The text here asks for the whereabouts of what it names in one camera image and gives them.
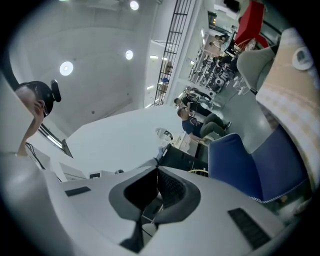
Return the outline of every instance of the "blue shirt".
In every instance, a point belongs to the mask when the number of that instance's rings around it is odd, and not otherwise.
[[[194,136],[197,136],[200,138],[200,129],[202,127],[203,123],[197,121],[196,118],[189,116],[188,120],[182,121],[182,128],[187,133],[192,133]]]

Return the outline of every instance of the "blue seat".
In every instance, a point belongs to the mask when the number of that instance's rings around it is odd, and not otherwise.
[[[261,203],[280,198],[308,179],[301,156],[281,125],[252,154],[232,133],[210,143],[208,156],[210,178]]]

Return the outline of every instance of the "chair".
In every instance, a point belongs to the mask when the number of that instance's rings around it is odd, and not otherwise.
[[[261,50],[248,50],[239,55],[236,66],[250,90],[257,94],[267,77],[278,45]]]
[[[278,199],[308,179],[300,154],[281,125],[252,154],[236,133],[208,147],[209,177],[260,203]]]

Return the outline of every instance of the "black slot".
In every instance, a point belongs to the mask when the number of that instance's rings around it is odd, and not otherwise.
[[[66,195],[68,197],[72,197],[72,196],[75,196],[75,195],[79,195],[79,194],[88,192],[90,190],[91,189],[88,188],[87,186],[83,186],[83,187],[78,187],[78,188],[75,188],[75,189],[67,190],[67,191],[65,191],[65,193],[66,193]]]
[[[271,240],[245,210],[237,208],[229,210],[228,214],[254,250]]]

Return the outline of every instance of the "gray seat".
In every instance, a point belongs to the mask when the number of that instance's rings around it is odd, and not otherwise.
[[[271,47],[240,54],[236,66],[246,85],[257,94],[266,79],[276,54]]]

